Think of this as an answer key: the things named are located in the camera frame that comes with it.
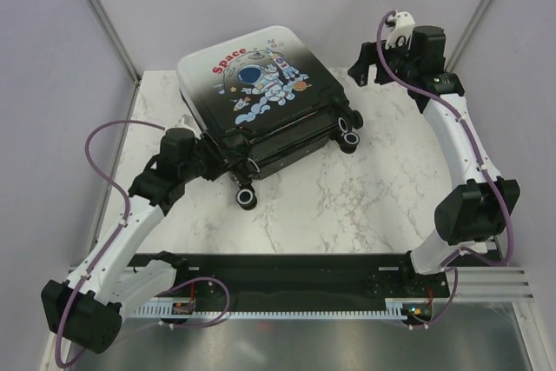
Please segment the white suitcase with dark lining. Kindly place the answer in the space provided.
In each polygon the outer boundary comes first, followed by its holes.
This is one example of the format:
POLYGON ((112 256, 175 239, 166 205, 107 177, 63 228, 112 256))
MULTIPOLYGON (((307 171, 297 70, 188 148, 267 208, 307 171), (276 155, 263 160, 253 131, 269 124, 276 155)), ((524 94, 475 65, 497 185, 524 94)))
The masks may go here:
POLYGON ((188 54, 179 91, 219 161, 206 177, 230 174, 237 204, 253 209, 262 180, 330 141, 352 154, 361 113, 289 28, 269 26, 188 54))

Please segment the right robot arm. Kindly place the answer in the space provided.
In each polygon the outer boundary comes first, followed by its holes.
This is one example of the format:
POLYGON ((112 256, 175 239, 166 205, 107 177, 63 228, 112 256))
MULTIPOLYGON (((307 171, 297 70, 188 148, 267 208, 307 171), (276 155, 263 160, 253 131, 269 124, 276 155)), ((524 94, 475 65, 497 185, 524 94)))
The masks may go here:
POLYGON ((474 250, 478 242, 506 234, 501 266, 510 261, 514 250, 511 214, 520 186, 504 178, 487 157, 468 113, 460 79, 444 68, 445 43, 442 28, 417 26, 406 30, 393 46, 381 39, 363 43, 348 70, 361 87, 368 83, 370 67, 375 67, 375 83, 398 83, 406 88, 433 129, 450 172, 453 189, 434 211, 434 231, 410 251, 412 266, 397 276, 400 290, 411 296, 428 287, 428 275, 445 270, 459 255, 473 255, 491 265, 492 261, 474 250))

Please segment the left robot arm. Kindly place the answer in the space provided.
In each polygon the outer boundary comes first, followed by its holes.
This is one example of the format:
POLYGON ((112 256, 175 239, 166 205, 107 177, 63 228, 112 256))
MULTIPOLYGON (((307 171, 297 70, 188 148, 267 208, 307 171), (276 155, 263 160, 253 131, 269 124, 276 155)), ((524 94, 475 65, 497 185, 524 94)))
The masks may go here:
POLYGON ((192 129, 166 129, 158 154, 130 189, 113 186, 123 198, 120 218, 64 281, 47 282, 41 293, 58 367, 69 365, 62 358, 63 341, 100 354, 145 303, 158 295, 188 291, 186 261, 168 252, 156 255, 129 278, 122 274, 142 242, 183 197, 186 184, 203 174, 206 157, 192 129))

